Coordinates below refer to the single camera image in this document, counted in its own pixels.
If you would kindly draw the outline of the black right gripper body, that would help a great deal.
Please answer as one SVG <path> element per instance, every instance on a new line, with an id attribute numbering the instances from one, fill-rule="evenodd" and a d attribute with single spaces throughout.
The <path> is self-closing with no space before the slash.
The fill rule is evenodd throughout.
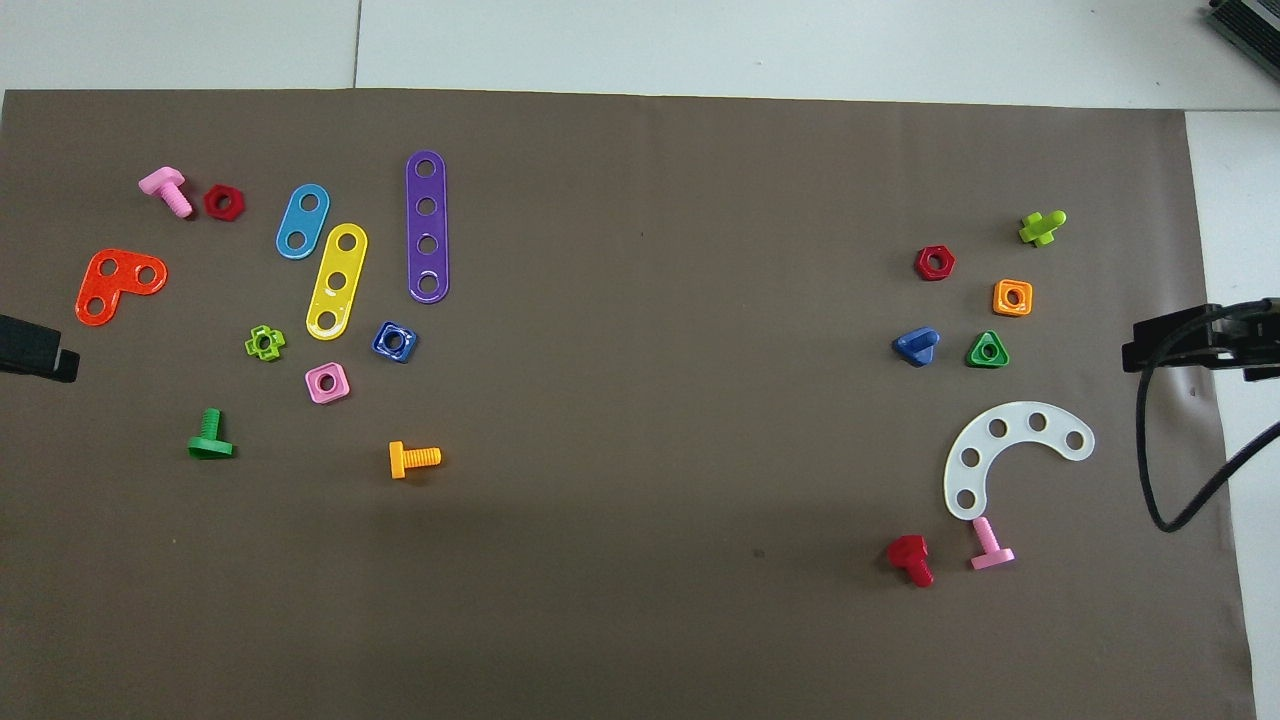
<path id="1" fill-rule="evenodd" d="M 1276 299 L 1242 304 L 1202 304 L 1132 327 L 1123 346 L 1123 370 L 1148 366 L 1239 369 L 1247 382 L 1279 377 Z"/>

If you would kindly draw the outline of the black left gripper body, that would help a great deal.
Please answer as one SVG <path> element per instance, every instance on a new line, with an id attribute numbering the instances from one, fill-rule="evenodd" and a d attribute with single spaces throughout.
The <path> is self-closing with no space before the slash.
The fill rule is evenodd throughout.
<path id="1" fill-rule="evenodd" d="M 74 383 L 81 356 L 61 346 L 61 333 L 1 315 L 1 372 Z"/>

